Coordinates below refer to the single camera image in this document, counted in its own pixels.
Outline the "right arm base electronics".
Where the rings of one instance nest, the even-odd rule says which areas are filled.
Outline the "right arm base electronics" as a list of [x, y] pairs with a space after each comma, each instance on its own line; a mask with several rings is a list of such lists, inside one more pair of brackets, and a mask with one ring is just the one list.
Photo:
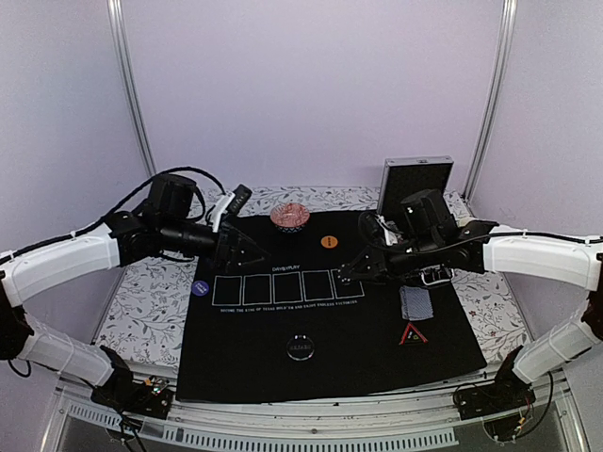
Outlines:
[[459, 386], [452, 401], [462, 420], [501, 414], [518, 409], [519, 413], [486, 421], [486, 434], [500, 443], [517, 440], [528, 421], [532, 403], [536, 400], [530, 383], [517, 377], [495, 377], [492, 382]]

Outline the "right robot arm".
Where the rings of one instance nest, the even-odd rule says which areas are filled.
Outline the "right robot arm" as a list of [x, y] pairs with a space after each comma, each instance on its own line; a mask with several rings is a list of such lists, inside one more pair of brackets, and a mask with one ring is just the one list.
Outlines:
[[545, 373], [570, 363], [602, 342], [602, 239], [519, 230], [494, 221], [457, 220], [441, 191], [421, 190], [399, 204], [396, 228], [369, 212], [360, 214], [358, 232], [366, 247], [336, 275], [344, 284], [398, 281], [422, 288], [451, 280], [455, 270], [514, 273], [570, 283], [588, 298], [562, 324], [508, 354], [487, 402], [508, 410], [529, 397]]

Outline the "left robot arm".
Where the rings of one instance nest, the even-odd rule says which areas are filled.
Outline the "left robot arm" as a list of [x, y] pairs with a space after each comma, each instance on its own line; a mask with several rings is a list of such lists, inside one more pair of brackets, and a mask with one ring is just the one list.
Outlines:
[[235, 218], [252, 192], [244, 185], [222, 191], [212, 208], [190, 215], [202, 197], [186, 167], [159, 172], [142, 183], [147, 197], [132, 211], [118, 202], [83, 229], [1, 255], [1, 358], [39, 364], [82, 379], [121, 409], [133, 408], [139, 392], [156, 395], [149, 383], [136, 383], [120, 355], [86, 345], [28, 315], [24, 303], [41, 292], [88, 275], [126, 267], [147, 257], [208, 259], [229, 272], [269, 259], [269, 253], [237, 229]]

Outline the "clear dealer button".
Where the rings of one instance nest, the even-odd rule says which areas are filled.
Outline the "clear dealer button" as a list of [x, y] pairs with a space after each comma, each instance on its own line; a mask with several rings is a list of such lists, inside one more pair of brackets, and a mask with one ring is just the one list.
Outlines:
[[291, 360], [303, 362], [313, 357], [315, 344], [308, 335], [296, 334], [286, 343], [285, 351]]

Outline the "blue playing card deck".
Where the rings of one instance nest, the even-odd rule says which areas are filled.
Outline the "blue playing card deck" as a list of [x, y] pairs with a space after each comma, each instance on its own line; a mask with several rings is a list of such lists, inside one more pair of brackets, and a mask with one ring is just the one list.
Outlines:
[[399, 290], [401, 316], [409, 321], [423, 321], [433, 318], [430, 292], [420, 287], [402, 286]]

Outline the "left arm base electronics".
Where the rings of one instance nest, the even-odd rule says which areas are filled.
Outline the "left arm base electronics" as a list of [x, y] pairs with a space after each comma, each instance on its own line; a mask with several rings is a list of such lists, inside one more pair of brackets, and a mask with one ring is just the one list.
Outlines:
[[117, 414], [138, 414], [166, 420], [173, 391], [165, 379], [151, 376], [145, 381], [136, 381], [127, 365], [116, 365], [109, 379], [92, 389], [90, 399]]

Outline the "purple small blind button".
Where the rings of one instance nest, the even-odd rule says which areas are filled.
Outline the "purple small blind button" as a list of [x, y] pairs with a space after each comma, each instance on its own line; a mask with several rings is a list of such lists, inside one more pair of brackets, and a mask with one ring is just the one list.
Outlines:
[[194, 281], [191, 285], [191, 293], [196, 297], [204, 297], [211, 291], [210, 285], [203, 280]]

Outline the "orange big blind button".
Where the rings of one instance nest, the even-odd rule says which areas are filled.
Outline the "orange big blind button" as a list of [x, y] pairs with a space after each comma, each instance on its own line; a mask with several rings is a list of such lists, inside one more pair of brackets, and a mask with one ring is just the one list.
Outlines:
[[338, 245], [338, 239], [333, 235], [325, 235], [320, 239], [320, 244], [323, 248], [331, 250]]

